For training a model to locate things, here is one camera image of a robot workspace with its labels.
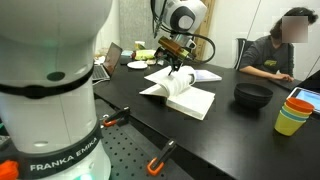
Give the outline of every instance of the blue cup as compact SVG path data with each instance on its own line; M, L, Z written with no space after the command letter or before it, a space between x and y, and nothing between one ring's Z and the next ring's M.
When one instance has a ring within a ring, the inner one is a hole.
M294 119L296 121L305 121L308 118L304 118L304 117L300 117L300 116L296 116L294 114L291 114L290 112L286 111L283 107L281 109L282 114L284 114L285 116Z

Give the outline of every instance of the cable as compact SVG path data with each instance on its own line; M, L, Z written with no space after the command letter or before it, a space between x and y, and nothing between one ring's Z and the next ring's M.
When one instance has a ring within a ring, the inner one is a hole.
M170 31L170 32L172 31L170 28L168 28L167 26L165 26L165 25L163 25L163 24L161 25L161 28L162 28L162 29L165 29L165 30L167 30L167 31Z
M154 12L154 6L155 6L155 1L151 0L150 1L150 6L151 6L151 13L152 13L152 32L154 33L154 21L155 21L155 12Z
M253 23L254 23L254 21L255 21L255 19L256 19L256 16L257 16L258 10L259 10L259 8L260 8L260 4L261 4L261 0L259 1L259 4L258 4L258 7L257 7L256 12L254 13L254 17L253 17L253 20L252 20L252 23L251 23L251 25L250 25L250 29L249 29L249 32L248 32L248 35L247 35L247 38L246 38L247 40L248 40L249 35L250 35L250 33L251 33Z
M161 27L162 28L165 28L165 29L167 29L167 30L169 30L169 31L172 31L169 27L167 27L165 24L161 24Z
M154 5L155 5L155 1L151 1L151 5L153 6L151 9L152 9L152 16L153 16L153 23L152 23L152 28L154 29L154 21L157 20L157 15L154 11ZM163 2L163 5L162 5L162 9L161 9L161 13L160 13L160 16L159 16L159 19L157 20L157 25L156 25L156 29L153 30L153 33L154 33L154 38L157 37L158 35L158 32L159 32L159 29L163 26L162 25L162 18L163 18L163 14L164 14L164 10L165 10L165 7L167 5L167 0L164 0Z
M97 82L95 82L95 83L93 83L92 84L92 86L95 86L95 85L97 85L97 84L99 84L99 83L101 83L101 82L103 82L103 81L108 81L109 79L102 79L102 80L99 80L99 81L97 81Z
M189 62L193 62L195 64L204 64L204 63L207 63L209 61L212 60L212 58L215 56L216 54L216 45L214 44L214 42L208 38L208 37L205 37L205 36L202 36L200 34L191 34L191 33L188 33L188 32L172 32L172 34L183 34L183 35L187 35L187 36L192 36L192 37L197 37L197 38L201 38L203 40L206 40L208 43L210 43L210 45L212 46L212 49L213 49L213 52L212 52L212 55L207 59L207 60L198 60L198 59L195 59L195 60L192 60L192 61L189 61Z
M318 59L316 60L316 62L313 64L313 66L312 66L311 70L309 71L309 74L307 75L306 79L310 76L313 68L316 66L316 64L318 63L319 59L320 59L320 55L319 55Z
M168 29L164 29L163 27L161 27L161 29L167 33L171 33L172 31L171 30L168 30Z

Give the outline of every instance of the stacked cups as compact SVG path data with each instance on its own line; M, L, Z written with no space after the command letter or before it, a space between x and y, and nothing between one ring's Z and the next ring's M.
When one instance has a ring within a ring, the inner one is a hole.
M274 128L283 135L291 136L306 122L313 110L312 104L290 97L282 106Z

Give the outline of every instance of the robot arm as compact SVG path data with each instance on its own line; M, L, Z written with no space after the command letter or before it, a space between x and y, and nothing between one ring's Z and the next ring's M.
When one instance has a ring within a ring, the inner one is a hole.
M194 33L207 11L207 7L200 0L151 0L151 6L153 5L153 15L177 32Z
M12 160L19 179L109 177L90 76L95 38L111 6L0 1L0 116L18 151Z
M196 48L192 40L195 36L193 33L203 21L207 7L200 0L151 0L151 11L156 22L154 37L156 38L160 29L171 33L171 39L160 38L161 47L158 48L155 57L167 60L172 71L178 71L184 61L201 62L195 61L189 51ZM214 43L206 39L215 49Z

